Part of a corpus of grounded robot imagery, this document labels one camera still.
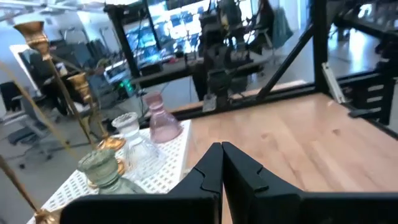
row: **black metal frame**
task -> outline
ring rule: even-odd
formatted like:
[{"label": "black metal frame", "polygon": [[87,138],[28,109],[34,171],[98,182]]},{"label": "black metal frame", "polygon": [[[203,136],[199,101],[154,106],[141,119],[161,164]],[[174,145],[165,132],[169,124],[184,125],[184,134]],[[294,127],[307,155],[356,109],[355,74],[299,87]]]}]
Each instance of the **black metal frame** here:
[{"label": "black metal frame", "polygon": [[379,39],[383,37],[386,31],[388,31],[383,29],[381,26],[376,25],[375,23],[365,21],[364,19],[360,19],[357,17],[357,15],[352,13],[339,15],[336,18],[335,24],[337,27],[341,28],[352,27],[356,30],[360,30],[365,34],[371,35]]},{"label": "black metal frame", "polygon": [[[208,116],[212,114],[222,113],[226,111],[238,110],[249,106],[256,106],[263,103],[270,103],[277,100],[285,100],[289,98],[295,98],[299,96],[309,95],[313,93],[323,93],[330,96],[329,87],[323,74],[322,64],[328,61],[328,31],[326,27],[326,0],[316,0],[312,4],[312,23],[307,27],[307,30],[302,34],[298,44],[291,51],[285,61],[282,63],[278,71],[269,79],[269,82],[264,86],[257,96],[241,98],[233,102],[229,107],[223,109],[216,109],[210,112],[202,112],[202,106],[191,108],[187,110],[176,111],[173,115],[178,120],[198,118],[201,116]],[[295,86],[292,88],[286,88],[283,90],[272,91],[271,89],[279,81],[291,63],[294,61],[296,56],[313,37],[313,59],[314,59],[314,74],[315,82],[305,85]],[[125,52],[130,52],[131,49],[123,46]],[[381,102],[377,105],[381,107],[381,110],[377,113],[371,113],[365,117],[371,124],[378,127],[381,131],[384,131],[388,135],[398,139],[398,134],[391,131],[383,124],[389,123],[389,117],[391,113],[392,94],[394,91],[394,81],[389,71],[375,70],[371,72],[362,72],[357,74],[351,74],[345,77],[338,78],[338,83],[342,87],[348,87],[352,89],[368,89],[374,84],[383,85],[383,91],[379,91],[379,96],[382,97]],[[345,106],[353,111],[356,109],[368,109],[366,103],[358,103],[361,99],[353,98],[351,103],[346,103]],[[147,127],[149,124],[148,118],[143,118],[141,121],[141,127]]]},{"label": "black metal frame", "polygon": [[129,41],[127,40],[126,33],[123,29],[122,19],[124,14],[124,9],[121,6],[107,5],[104,11],[108,13],[109,18],[113,24],[116,35],[119,38],[121,48],[124,53],[124,57],[129,65],[131,75],[134,78],[139,78],[139,70],[137,67],[136,59],[134,59],[134,54],[130,49]]}]

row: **floor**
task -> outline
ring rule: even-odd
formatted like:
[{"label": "floor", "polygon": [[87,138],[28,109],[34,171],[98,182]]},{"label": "floor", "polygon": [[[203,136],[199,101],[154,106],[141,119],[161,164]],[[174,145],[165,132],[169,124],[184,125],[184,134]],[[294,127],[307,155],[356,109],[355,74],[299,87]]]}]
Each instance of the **floor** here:
[{"label": "floor", "polygon": [[[295,34],[284,48],[277,52],[277,55],[287,55],[294,47],[299,35],[299,33]],[[329,41],[329,63],[334,74],[338,77],[373,68],[378,61],[378,56],[374,54],[376,45],[377,40],[360,32],[352,31],[349,42],[338,43],[333,37]],[[313,81],[312,49],[312,42],[309,42],[280,79],[279,83],[294,80]],[[277,65],[270,62],[266,65],[263,77],[257,75],[248,77],[248,90],[263,86],[269,74],[274,73],[277,68]],[[162,91],[165,105],[168,109],[197,101],[195,89],[189,78],[175,80],[147,89],[147,91],[153,90]],[[395,97],[394,100],[391,128],[398,131],[398,97]],[[138,112],[141,110],[139,109],[140,102],[137,100],[127,101],[121,107],[128,111],[134,110]],[[11,146],[5,139],[10,132],[18,128],[18,125],[0,127],[0,154],[8,158],[9,165],[15,170],[16,175],[26,186],[27,191],[37,201],[38,205],[42,205],[76,169],[77,160],[89,152],[90,148],[88,146],[80,146],[73,148],[71,151],[60,150],[55,152],[53,159],[47,162],[44,162],[40,157],[31,159],[27,164],[27,168],[20,170],[18,168],[20,162],[18,155],[23,154],[25,148]],[[86,142],[84,135],[75,122],[62,120],[56,124],[56,128],[74,144]],[[2,172],[0,172],[0,182],[0,218],[8,224],[25,223],[32,216],[32,210]]]}]

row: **wall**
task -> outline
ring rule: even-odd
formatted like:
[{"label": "wall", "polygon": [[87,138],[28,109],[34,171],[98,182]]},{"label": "wall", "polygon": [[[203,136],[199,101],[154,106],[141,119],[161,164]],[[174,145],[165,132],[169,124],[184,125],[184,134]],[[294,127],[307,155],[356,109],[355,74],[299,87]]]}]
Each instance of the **wall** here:
[{"label": "wall", "polygon": [[66,12],[53,18],[57,21],[57,27],[59,29],[65,30],[72,27],[75,28],[74,31],[67,33],[67,43],[87,42],[85,34],[81,31],[85,26],[80,20],[78,12]]},{"label": "wall", "polygon": [[300,28],[305,27],[308,21],[309,11],[307,9],[308,0],[298,0],[299,1],[299,18],[300,18]]},{"label": "wall", "polygon": [[99,39],[105,46],[108,46],[111,52],[119,52],[120,47],[112,31],[113,25],[107,14],[98,14],[92,12],[77,12],[90,40]]},{"label": "wall", "polygon": [[299,29],[299,0],[280,0],[279,4],[285,9],[289,26],[292,30]]}]

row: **clear glass bottle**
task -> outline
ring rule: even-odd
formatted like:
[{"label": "clear glass bottle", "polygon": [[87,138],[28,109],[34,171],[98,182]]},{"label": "clear glass bottle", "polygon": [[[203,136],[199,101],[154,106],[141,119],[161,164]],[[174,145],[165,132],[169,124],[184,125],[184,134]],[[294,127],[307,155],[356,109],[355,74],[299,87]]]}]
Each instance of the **clear glass bottle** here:
[{"label": "clear glass bottle", "polygon": [[127,140],[124,148],[126,177],[141,180],[154,175],[166,163],[166,156],[149,139],[139,132],[138,115],[126,113],[114,119],[112,125]]},{"label": "clear glass bottle", "polygon": [[150,111],[150,139],[156,143],[164,143],[176,138],[182,132],[180,123],[167,112],[163,106],[160,92],[155,91],[144,96]]},{"label": "clear glass bottle", "polygon": [[113,150],[91,151],[78,163],[78,171],[98,187],[99,194],[144,194],[137,184],[118,174],[118,162]]}]

